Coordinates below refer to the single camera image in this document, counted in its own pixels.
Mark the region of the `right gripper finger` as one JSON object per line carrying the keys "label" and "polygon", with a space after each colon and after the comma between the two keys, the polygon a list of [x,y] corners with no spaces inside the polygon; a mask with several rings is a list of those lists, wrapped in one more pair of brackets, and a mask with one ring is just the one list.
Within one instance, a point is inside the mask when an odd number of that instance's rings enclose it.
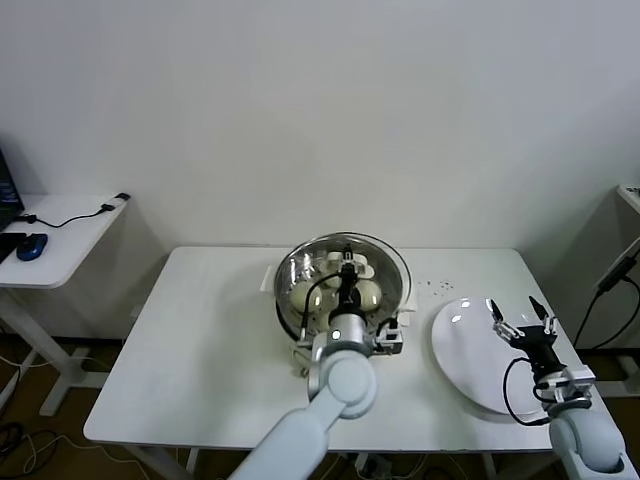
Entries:
{"label": "right gripper finger", "polygon": [[498,305],[493,299],[487,300],[487,308],[493,318],[493,330],[503,340],[514,340],[520,336],[520,330],[505,321]]}
{"label": "right gripper finger", "polygon": [[543,324],[543,331],[546,335],[556,335],[557,334],[557,326],[556,320],[557,318],[554,315],[551,315],[544,305],[538,302],[533,296],[529,296],[529,301],[534,310],[534,313],[538,317],[538,319]]}

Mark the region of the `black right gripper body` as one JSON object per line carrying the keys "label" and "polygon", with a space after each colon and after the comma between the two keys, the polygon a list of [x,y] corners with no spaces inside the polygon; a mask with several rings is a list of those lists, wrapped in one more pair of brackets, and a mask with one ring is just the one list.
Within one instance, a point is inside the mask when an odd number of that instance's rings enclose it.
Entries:
{"label": "black right gripper body", "polygon": [[514,348],[523,351],[533,373],[556,373],[563,370],[553,345],[557,339],[554,333],[546,333],[543,326],[520,327],[522,334],[514,339]]}

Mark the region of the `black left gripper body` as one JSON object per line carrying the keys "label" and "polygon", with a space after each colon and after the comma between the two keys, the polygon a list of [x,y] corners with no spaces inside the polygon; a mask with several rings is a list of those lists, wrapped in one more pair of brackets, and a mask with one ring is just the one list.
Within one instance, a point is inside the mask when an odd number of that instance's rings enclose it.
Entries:
{"label": "black left gripper body", "polygon": [[341,273],[338,288],[339,313],[361,313],[361,295],[357,288],[358,277],[355,273]]}

